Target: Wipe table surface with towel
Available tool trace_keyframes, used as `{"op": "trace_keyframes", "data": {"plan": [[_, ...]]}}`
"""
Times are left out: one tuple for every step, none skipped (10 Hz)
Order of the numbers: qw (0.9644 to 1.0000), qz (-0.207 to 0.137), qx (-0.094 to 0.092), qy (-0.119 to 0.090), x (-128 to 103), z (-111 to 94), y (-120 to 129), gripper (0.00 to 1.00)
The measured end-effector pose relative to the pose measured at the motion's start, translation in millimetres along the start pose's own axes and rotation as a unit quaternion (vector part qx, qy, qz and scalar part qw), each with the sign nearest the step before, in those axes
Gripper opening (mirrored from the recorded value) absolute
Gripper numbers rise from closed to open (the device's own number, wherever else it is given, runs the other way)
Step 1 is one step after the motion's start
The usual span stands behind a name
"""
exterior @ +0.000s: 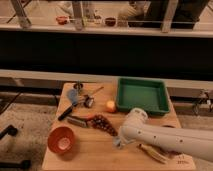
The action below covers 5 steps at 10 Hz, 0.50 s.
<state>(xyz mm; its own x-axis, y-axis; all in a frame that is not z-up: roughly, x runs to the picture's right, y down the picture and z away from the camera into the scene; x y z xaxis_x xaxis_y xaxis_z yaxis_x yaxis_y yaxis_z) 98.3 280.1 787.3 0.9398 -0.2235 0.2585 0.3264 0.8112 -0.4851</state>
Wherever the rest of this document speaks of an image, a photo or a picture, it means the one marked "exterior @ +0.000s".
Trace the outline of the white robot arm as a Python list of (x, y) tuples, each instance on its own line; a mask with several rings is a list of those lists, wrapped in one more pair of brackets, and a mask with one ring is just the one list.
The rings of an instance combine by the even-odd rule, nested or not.
[(116, 146), (122, 148), (135, 141), (145, 142), (213, 162), (212, 131), (154, 126), (147, 120), (148, 114), (143, 109), (131, 109), (118, 129)]

